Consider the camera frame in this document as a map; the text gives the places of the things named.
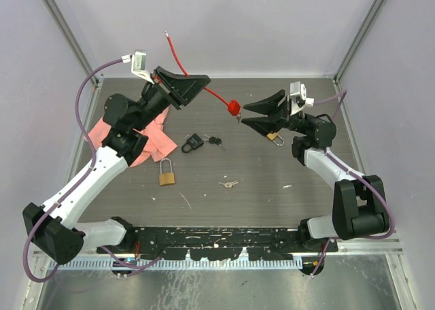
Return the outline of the black-headed key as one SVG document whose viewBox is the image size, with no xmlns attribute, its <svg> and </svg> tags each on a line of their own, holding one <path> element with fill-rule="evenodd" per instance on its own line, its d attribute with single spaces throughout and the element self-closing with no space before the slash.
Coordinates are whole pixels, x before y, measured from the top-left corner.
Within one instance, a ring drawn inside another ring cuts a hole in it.
<svg viewBox="0 0 435 310">
<path fill-rule="evenodd" d="M 223 147 L 223 145 L 222 145 L 222 140 L 221 140 L 219 137 L 214 137 L 214 136 L 212 136 L 212 137 L 210 137 L 210 138 L 208 139 L 208 142 L 209 142 L 210 144 L 217 145 L 217 146 L 219 146 L 220 148 L 222 148 L 222 149 L 224 150 L 224 147 Z"/>
</svg>

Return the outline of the black padlock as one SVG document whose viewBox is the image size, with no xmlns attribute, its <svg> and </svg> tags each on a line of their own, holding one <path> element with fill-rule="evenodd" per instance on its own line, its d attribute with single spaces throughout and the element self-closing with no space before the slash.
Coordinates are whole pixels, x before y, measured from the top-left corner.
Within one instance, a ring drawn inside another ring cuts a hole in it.
<svg viewBox="0 0 435 310">
<path fill-rule="evenodd" d="M 198 134 L 194 133 L 193 135 L 190 135 L 186 139 L 186 142 L 181 146 L 181 151 L 184 154 L 187 154 L 202 147 L 203 144 L 204 144 L 203 139 L 200 138 Z"/>
</svg>

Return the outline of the large brass padlock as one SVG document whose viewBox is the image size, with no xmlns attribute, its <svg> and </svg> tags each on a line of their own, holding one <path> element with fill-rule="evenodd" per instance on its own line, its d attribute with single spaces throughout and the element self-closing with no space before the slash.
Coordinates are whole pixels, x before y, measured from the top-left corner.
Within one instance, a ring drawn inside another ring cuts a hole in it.
<svg viewBox="0 0 435 310">
<path fill-rule="evenodd" d="M 169 170 L 164 172 L 164 164 L 168 164 Z M 175 184 L 175 174 L 173 172 L 173 163 L 169 158 L 163 158 L 159 163 L 159 186 L 170 186 Z"/>
</svg>

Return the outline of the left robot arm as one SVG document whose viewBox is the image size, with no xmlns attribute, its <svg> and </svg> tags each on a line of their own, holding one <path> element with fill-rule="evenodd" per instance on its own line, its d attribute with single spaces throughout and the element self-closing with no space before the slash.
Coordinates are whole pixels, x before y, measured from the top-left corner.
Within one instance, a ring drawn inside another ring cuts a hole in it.
<svg viewBox="0 0 435 310">
<path fill-rule="evenodd" d="M 148 138 L 141 131 L 169 106 L 187 106 L 210 81 L 207 75 L 184 76 L 157 67 L 140 99 L 111 95 L 103 114 L 109 132 L 91 161 L 52 198 L 24 208 L 24 225 L 31 241 L 59 265 L 96 247 L 112 245 L 121 253 L 132 251 L 137 238 L 134 226 L 126 220 L 113 217 L 80 223 L 79 219 L 98 194 L 142 153 Z"/>
</svg>

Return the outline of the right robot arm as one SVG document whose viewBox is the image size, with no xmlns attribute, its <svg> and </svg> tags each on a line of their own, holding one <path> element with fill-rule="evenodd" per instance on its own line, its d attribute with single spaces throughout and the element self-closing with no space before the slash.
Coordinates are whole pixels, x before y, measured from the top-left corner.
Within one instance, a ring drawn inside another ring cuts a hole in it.
<svg viewBox="0 0 435 310">
<path fill-rule="evenodd" d="M 329 215 L 303 219 L 298 227 L 298 243 L 312 252 L 322 239 L 386 239 L 396 228 L 386 202 L 382 179 L 365 175 L 349 167 L 331 150 L 337 127 L 328 114 L 307 113 L 318 101 L 307 96 L 306 86 L 294 82 L 261 101 L 248 103 L 244 109 L 256 113 L 241 122 L 266 137 L 281 129 L 294 131 L 292 156 L 304 167 L 318 174 L 333 191 Z"/>
</svg>

